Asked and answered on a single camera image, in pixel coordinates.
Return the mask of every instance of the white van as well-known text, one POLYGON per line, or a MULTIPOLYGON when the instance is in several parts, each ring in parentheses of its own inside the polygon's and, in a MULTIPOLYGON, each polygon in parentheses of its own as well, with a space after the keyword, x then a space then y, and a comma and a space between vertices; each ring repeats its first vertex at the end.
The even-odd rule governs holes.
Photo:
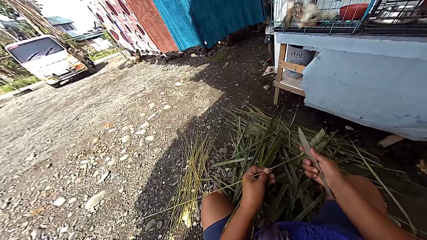
POLYGON ((30 73, 54 88, 59 88, 61 81, 95 69, 89 58, 52 35, 8 44, 5 49, 30 73))

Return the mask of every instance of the wooden frame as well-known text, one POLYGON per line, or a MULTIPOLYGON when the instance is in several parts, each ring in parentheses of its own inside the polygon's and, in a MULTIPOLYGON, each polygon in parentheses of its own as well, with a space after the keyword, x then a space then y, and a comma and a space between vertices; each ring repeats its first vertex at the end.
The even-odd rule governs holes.
POLYGON ((297 73, 302 73, 302 71, 305 69, 305 66, 298 65, 290 62, 285 61, 285 53, 286 53, 287 44, 280 44, 280 52, 279 52, 279 66, 277 69, 277 76, 274 80, 274 104, 277 105, 279 102, 279 91, 280 89, 284 89, 286 91, 293 92, 295 94, 299 94, 301 96, 305 96, 304 90, 300 89, 299 87, 293 86, 291 84, 282 82, 282 76, 283 76, 283 69, 288 69, 291 71, 295 71, 297 73))

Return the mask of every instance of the person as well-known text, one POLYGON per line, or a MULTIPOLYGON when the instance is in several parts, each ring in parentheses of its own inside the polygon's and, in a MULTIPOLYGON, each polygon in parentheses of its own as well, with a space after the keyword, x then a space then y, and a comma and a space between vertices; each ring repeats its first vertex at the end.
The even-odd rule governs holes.
MULTIPOLYGON (((389 219, 381 193, 367 178, 344 175, 333 160, 316 153, 333 196, 327 196, 312 222, 279 222, 263 226, 254 238, 262 240, 297 239, 417 239, 389 219)), ((320 185, 319 170, 303 160, 305 175, 320 185)), ((252 166, 243 175, 242 200, 232 219, 231 201, 222 193, 209 194, 202 204, 202 227, 205 240, 249 239, 257 212, 261 208, 265 186, 275 182, 270 169, 252 166)))

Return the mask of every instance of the van windshield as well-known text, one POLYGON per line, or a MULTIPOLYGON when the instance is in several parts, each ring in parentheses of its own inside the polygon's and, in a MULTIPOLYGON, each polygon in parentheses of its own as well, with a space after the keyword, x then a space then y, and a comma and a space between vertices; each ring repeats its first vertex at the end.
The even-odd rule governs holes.
POLYGON ((8 50, 20 63, 24 63, 60 52, 64 48, 51 38, 41 38, 10 47, 8 50))

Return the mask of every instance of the cage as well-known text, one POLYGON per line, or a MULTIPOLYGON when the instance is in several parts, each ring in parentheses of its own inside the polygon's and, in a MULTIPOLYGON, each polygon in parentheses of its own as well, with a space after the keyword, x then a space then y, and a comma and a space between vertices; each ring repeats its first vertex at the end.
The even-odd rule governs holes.
POLYGON ((364 35, 427 35, 427 0, 377 0, 364 35))
POLYGON ((375 0, 273 0, 275 32, 353 34, 375 0))

